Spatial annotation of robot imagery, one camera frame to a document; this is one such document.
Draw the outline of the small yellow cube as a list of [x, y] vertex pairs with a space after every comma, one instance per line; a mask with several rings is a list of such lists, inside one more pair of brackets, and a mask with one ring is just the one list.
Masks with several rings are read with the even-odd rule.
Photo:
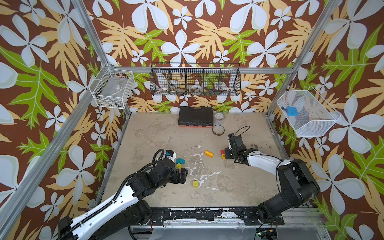
[[180, 170], [182, 167], [183, 167], [183, 165], [180, 164], [180, 163], [178, 163], [178, 164], [176, 165], [176, 168], [179, 169], [179, 170]]

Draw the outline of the yellow green cube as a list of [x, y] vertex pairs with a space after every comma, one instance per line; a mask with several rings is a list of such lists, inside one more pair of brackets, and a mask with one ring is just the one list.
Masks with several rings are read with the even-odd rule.
[[199, 181], [194, 180], [194, 181], [193, 181], [193, 188], [198, 188], [199, 186], [200, 186]]

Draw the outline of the orange cylinder block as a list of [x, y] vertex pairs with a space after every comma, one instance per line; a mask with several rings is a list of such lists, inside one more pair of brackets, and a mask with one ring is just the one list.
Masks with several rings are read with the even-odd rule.
[[210, 158], [212, 158], [214, 156], [214, 153], [210, 152], [210, 151], [205, 151], [204, 154]]

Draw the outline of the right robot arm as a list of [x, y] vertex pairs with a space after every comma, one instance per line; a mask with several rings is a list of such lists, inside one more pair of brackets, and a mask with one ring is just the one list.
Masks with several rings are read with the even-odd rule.
[[256, 149], [247, 149], [240, 135], [229, 134], [228, 143], [225, 148], [227, 160], [264, 170], [276, 177], [278, 193], [258, 206], [257, 215], [261, 223], [271, 222], [277, 215], [301, 206], [321, 192], [304, 161], [282, 160]]

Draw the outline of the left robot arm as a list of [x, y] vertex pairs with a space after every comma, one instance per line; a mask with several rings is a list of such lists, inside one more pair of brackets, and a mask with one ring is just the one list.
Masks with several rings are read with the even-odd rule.
[[95, 208], [74, 219], [61, 219], [58, 239], [103, 240], [125, 227], [146, 224], [152, 210], [144, 198], [166, 184], [184, 184], [188, 173], [168, 158], [145, 165], [126, 177], [117, 192]]

